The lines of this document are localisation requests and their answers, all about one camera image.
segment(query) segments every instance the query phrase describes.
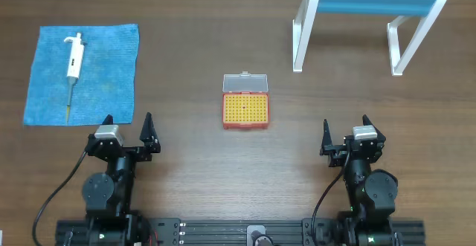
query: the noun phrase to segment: wooden table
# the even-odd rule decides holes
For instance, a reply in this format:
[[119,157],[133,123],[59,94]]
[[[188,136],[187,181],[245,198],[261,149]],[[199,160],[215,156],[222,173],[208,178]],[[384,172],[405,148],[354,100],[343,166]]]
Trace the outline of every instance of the wooden table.
[[[64,180],[95,126],[23,126],[39,26],[138,23],[132,125],[150,111],[162,144],[138,165],[132,207],[182,219],[301,219],[338,173],[318,155],[322,121],[336,143],[370,119],[387,136],[373,168],[399,179],[395,216],[425,220],[428,245],[473,245],[476,225],[476,0],[448,0],[403,77],[390,75],[378,16],[318,15],[304,72],[292,73],[292,19],[301,0],[0,0],[0,230],[32,245],[39,207]],[[401,26],[408,43],[416,21]],[[225,131],[223,74],[268,74],[271,125]],[[84,216],[86,158],[39,223],[52,245],[57,219]],[[342,182],[319,216],[348,209]]]

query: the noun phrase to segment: white stand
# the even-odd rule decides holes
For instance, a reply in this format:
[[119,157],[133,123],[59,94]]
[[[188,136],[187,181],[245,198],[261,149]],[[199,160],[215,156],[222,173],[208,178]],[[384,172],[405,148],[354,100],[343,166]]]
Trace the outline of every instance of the white stand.
[[[303,0],[300,3],[295,20],[292,21],[292,70],[294,72],[303,71],[304,57],[311,36],[312,24],[318,10],[318,2],[319,0]],[[436,0],[428,15],[420,19],[415,34],[401,57],[397,28],[410,17],[398,16],[387,24],[388,47],[393,76],[403,75],[408,62],[410,62],[411,57],[415,54],[445,3],[446,0]]]

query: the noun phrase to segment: pipette tip box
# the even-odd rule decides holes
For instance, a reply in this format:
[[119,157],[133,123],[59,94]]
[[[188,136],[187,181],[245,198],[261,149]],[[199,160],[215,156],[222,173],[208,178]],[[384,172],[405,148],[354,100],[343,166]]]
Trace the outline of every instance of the pipette tip box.
[[226,74],[223,77],[224,129],[265,129],[269,125],[266,74]]

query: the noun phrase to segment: blue towel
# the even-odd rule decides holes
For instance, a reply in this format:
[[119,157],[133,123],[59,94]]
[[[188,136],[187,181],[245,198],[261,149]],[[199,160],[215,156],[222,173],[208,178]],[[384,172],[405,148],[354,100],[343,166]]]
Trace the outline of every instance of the blue towel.
[[80,78],[73,88],[69,126],[97,125],[111,114],[114,123],[131,123],[134,114],[135,60],[139,48],[136,24],[118,26],[41,27],[23,123],[65,126],[71,43],[83,34]]

